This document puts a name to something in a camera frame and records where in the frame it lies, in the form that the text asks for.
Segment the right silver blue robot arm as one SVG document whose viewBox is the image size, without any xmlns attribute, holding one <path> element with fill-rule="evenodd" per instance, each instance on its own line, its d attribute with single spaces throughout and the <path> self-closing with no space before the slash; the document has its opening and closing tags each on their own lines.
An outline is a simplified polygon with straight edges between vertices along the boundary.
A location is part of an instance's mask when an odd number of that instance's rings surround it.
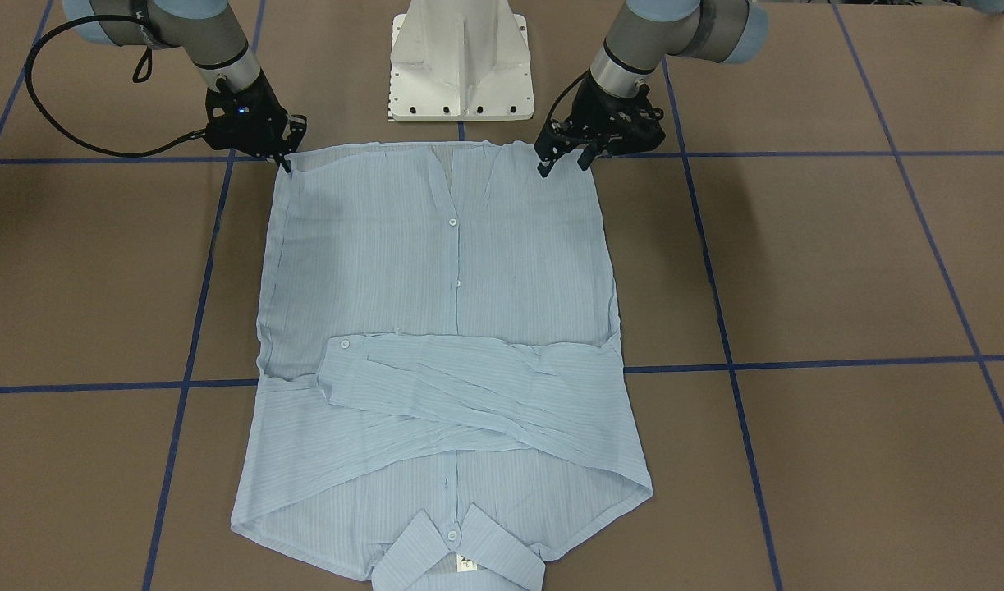
<svg viewBox="0 0 1004 591">
<path fill-rule="evenodd" d="M 307 130 L 304 116 L 277 100 L 235 12 L 227 1 L 65 1 L 66 24 L 92 44 L 141 46 L 134 72 L 149 78 L 156 50 L 182 48 L 208 87 L 208 123 L 175 144 L 202 139 L 215 150 L 234 149 L 291 172 L 287 158 Z"/>
</svg>

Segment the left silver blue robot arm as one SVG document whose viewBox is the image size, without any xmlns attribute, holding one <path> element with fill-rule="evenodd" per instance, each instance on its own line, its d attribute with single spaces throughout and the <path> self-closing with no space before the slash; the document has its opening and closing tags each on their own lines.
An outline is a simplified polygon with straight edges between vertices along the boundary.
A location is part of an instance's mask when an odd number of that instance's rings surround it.
<svg viewBox="0 0 1004 591">
<path fill-rule="evenodd" d="M 754 1 L 626 1 L 587 71 L 557 97 L 533 143 L 543 178 L 576 151 L 581 171 L 596 157 L 658 149 L 662 109 L 648 78 L 666 57 L 749 62 L 767 41 L 767 11 Z"/>
</svg>

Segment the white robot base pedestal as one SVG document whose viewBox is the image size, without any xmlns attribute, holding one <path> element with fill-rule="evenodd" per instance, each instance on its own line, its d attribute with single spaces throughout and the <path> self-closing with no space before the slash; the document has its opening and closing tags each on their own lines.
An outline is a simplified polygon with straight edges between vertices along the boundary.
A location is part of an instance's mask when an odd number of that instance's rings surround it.
<svg viewBox="0 0 1004 591">
<path fill-rule="evenodd" d="M 507 1 L 412 1 L 392 20 L 393 122 L 530 120 L 528 23 Z"/>
</svg>

